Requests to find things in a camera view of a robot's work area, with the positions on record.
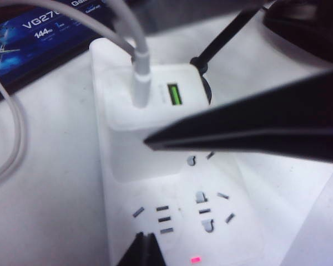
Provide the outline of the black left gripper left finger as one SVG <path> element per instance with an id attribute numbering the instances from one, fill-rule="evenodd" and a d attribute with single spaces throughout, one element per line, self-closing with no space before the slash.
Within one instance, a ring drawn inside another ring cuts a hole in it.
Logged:
<path id="1" fill-rule="evenodd" d="M 123 265 L 142 265 L 142 256 L 144 249 L 144 233 L 136 234 L 131 245 L 119 261 L 119 266 Z"/>

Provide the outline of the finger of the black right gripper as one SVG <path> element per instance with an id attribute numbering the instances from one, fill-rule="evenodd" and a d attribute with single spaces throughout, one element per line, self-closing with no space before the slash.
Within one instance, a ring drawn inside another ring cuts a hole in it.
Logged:
<path id="1" fill-rule="evenodd" d="M 151 149 L 262 152 L 333 163 L 333 70 L 182 118 Z"/>

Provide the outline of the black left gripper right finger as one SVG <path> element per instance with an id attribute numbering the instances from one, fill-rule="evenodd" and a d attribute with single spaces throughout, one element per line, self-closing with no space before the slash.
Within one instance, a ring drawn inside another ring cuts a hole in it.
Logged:
<path id="1" fill-rule="evenodd" d="M 163 254 L 154 233 L 147 236 L 147 253 L 145 259 L 147 266 L 166 266 Z"/>

